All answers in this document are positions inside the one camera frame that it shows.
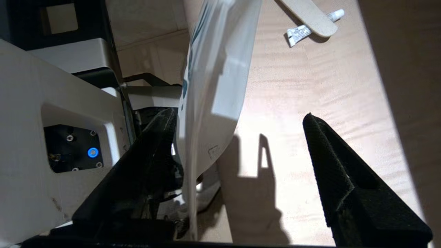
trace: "small tube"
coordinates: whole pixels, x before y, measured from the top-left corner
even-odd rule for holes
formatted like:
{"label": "small tube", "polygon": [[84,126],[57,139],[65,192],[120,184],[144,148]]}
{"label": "small tube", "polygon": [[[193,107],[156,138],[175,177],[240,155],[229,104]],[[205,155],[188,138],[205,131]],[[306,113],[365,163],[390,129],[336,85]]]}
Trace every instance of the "small tube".
{"label": "small tube", "polygon": [[[344,16],[344,10],[339,9],[326,15],[333,23]],[[311,34],[311,30],[306,25],[291,28],[286,31],[288,35],[289,46],[293,47],[299,41]]]}

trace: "wooden tongue depressor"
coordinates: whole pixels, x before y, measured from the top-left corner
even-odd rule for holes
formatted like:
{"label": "wooden tongue depressor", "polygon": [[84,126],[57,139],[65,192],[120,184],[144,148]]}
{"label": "wooden tongue depressor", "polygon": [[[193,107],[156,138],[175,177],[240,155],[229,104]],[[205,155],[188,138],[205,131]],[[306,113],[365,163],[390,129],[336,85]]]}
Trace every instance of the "wooden tongue depressor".
{"label": "wooden tongue depressor", "polygon": [[281,0],[281,2],[319,36],[330,37],[338,29],[312,0]]}

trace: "screw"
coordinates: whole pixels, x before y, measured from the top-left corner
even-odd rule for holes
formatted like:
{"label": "screw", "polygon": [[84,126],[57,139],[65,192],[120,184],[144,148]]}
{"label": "screw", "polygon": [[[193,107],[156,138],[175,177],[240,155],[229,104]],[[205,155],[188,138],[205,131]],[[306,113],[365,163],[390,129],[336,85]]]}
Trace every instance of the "screw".
{"label": "screw", "polygon": [[52,154],[51,153],[51,154],[49,154],[49,158],[52,159],[55,162],[58,162],[61,159],[61,155],[60,154]]}

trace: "light wood surface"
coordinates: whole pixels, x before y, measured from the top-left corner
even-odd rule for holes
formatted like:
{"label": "light wood surface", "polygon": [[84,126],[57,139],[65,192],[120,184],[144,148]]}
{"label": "light wood surface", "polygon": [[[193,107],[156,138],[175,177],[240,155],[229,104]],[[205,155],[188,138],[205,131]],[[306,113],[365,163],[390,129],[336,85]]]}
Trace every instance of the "light wood surface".
{"label": "light wood surface", "polygon": [[[439,5],[314,3],[324,13],[345,10],[338,31],[290,49],[284,33],[297,25],[280,2],[263,1],[236,136],[218,160],[232,240],[334,244],[302,128],[311,112],[426,215],[434,243],[441,244]],[[200,5],[184,1],[190,30]]]}

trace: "blue led light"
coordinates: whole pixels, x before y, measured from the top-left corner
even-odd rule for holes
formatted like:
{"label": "blue led light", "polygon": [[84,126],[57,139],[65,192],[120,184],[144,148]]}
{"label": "blue led light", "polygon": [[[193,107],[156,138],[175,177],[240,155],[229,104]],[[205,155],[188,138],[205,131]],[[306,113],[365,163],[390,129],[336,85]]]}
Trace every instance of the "blue led light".
{"label": "blue led light", "polygon": [[95,147],[92,147],[87,151],[87,156],[89,156],[89,158],[96,158],[98,154],[98,149]]}

